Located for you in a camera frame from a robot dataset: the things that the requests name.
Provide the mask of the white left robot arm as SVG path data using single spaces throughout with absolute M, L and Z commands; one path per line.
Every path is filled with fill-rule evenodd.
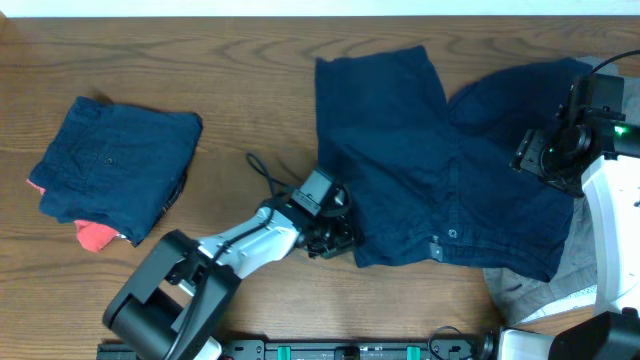
M 192 239 L 165 234 L 107 306 L 102 322 L 141 359 L 217 359 L 215 328 L 242 280 L 294 249 L 331 258 L 353 248 L 351 190 L 303 185 L 246 222 Z

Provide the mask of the folded red garment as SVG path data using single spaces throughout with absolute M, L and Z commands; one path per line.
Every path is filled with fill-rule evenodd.
M 81 191 L 67 186 L 47 189 L 31 179 L 26 182 L 40 192 L 39 210 L 43 214 L 54 217 L 60 223 L 74 224 L 76 238 L 84 249 L 98 253 L 114 239 L 129 241 L 124 234 L 109 225 L 90 220 L 85 215 L 73 214 L 73 211 L 87 210 L 85 195 Z

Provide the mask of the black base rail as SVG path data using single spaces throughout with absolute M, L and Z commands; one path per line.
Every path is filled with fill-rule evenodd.
M 265 342 L 238 340 L 223 346 L 221 360 L 487 360 L 492 345 L 440 338 L 426 343 Z

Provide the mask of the folded navy blue shorts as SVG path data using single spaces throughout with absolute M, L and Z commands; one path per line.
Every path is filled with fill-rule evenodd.
M 179 197 L 202 130 L 195 113 L 78 97 L 29 176 L 44 190 L 39 209 L 139 245 Z

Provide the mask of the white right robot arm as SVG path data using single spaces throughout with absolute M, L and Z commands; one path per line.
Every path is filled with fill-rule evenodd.
M 618 113 L 585 114 L 549 137 L 528 131 L 518 170 L 588 201 L 597 261 L 592 318 L 556 335 L 501 331 L 496 359 L 639 356 L 639 128 Z

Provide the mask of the navy blue shorts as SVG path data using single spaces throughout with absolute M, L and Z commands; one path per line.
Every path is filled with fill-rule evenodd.
M 589 71 L 573 58 L 516 66 L 447 97 L 421 46 L 318 60 L 318 160 L 351 188 L 356 264 L 429 259 L 551 280 L 574 200 L 510 163 L 528 130 L 557 129 Z
M 179 197 L 202 130 L 195 113 L 78 97 L 29 176 L 44 190 L 39 209 L 139 245 Z

